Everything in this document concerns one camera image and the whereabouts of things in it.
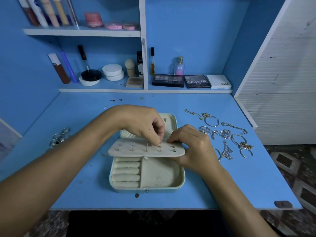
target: jewelry box lid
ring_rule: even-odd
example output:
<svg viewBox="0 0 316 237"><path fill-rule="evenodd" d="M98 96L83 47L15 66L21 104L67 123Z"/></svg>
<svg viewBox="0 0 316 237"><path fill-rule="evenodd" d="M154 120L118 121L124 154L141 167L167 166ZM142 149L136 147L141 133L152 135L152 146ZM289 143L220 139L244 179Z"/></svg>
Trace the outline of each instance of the jewelry box lid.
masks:
<svg viewBox="0 0 316 237"><path fill-rule="evenodd" d="M108 154L121 157L179 157L185 154L180 142L170 144L166 140L155 146L142 138L120 138L111 146Z"/></svg>

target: perfume bottle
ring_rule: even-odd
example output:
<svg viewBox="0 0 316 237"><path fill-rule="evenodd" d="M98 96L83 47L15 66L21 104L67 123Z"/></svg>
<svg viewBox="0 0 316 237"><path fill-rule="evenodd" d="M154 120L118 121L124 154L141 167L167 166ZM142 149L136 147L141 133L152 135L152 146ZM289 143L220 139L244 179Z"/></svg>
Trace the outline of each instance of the perfume bottle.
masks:
<svg viewBox="0 0 316 237"><path fill-rule="evenodd" d="M183 56L178 56L178 63L174 65L174 75L183 75L184 74L184 65Z"/></svg>
<svg viewBox="0 0 316 237"><path fill-rule="evenodd" d="M150 49L150 55L151 55L151 60L150 60L150 75L154 76L155 75L155 49L152 47Z"/></svg>

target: matte eyeshadow palette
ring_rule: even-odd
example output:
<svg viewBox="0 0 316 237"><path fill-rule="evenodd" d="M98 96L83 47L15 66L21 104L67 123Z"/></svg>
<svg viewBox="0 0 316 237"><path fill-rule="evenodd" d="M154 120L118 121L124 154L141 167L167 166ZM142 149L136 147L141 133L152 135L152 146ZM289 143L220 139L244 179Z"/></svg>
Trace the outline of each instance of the matte eyeshadow palette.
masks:
<svg viewBox="0 0 316 237"><path fill-rule="evenodd" d="M155 74L153 86L184 87L184 76Z"/></svg>
<svg viewBox="0 0 316 237"><path fill-rule="evenodd" d="M185 84L187 88L210 88L211 84L204 75L185 75Z"/></svg>

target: pink perfume bottle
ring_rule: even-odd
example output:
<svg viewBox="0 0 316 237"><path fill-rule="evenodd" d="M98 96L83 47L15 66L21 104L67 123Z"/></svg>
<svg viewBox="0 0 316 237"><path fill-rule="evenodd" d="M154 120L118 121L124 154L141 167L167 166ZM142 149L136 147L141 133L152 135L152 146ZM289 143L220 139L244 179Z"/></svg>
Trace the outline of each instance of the pink perfume bottle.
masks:
<svg viewBox="0 0 316 237"><path fill-rule="evenodd" d="M178 56L178 63L174 66L174 75L183 75L184 74L184 65L183 56Z"/></svg>

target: desk surface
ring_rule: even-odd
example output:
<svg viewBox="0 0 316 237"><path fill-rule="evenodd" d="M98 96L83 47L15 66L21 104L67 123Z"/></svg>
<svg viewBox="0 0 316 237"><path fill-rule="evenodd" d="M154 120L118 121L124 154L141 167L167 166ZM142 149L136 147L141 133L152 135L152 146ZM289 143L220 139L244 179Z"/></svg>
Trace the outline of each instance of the desk surface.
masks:
<svg viewBox="0 0 316 237"><path fill-rule="evenodd" d="M172 113L176 116L179 127L187 123L196 128L205 125L204 121L199 120L197 116L184 112L184 109L188 109L197 113L208 112L219 118L220 122L245 128L248 134L244 136L248 143L254 146L254 157L242 158L237 145L231 140L227 140L228 146L234 151L233 159L222 159L221 164L229 171L255 208L276 209L274 205L276 200L288 200L294 208L301 208L230 94L61 92L10 155L0 163L0 181L42 155L47 150L53 134L60 132L65 127L70 127L70 134L74 134L103 112L105 106L109 108L121 104L151 106L158 112ZM242 132L221 125L212 129L229 129L233 134ZM113 158L107 155L107 151L118 137L119 134L116 133L105 142L52 206L53 210L217 208L217 204L203 180L187 169L185 170L184 186L175 192L140 193L138 198L135 198L134 193L115 192L109 184L109 172ZM212 144L223 151L223 140L220 136L216 136L215 140L212 140Z"/></svg>

